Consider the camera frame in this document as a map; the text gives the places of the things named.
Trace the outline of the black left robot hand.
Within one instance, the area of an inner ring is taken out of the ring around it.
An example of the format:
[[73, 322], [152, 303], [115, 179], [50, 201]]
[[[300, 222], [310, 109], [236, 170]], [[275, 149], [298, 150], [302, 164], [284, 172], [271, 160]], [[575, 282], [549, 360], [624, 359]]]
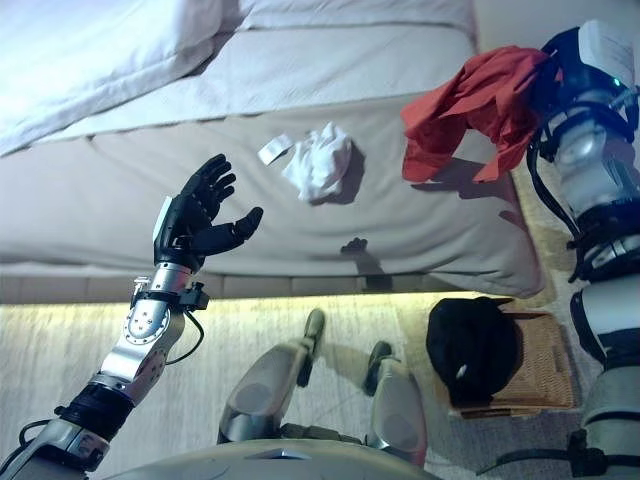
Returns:
[[214, 223], [222, 203], [234, 193], [231, 169], [225, 155], [210, 158], [164, 204], [153, 234], [156, 266], [172, 263], [196, 273], [207, 257], [241, 246], [256, 232], [264, 214], [260, 207], [234, 222]]

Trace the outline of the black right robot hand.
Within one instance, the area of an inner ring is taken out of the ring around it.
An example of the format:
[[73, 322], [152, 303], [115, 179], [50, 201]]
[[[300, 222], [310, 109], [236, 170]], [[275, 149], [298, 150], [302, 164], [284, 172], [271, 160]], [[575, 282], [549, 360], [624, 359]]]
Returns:
[[634, 99], [634, 47], [616, 27], [588, 20], [560, 32], [541, 48], [529, 105], [538, 113], [603, 105], [614, 109]]

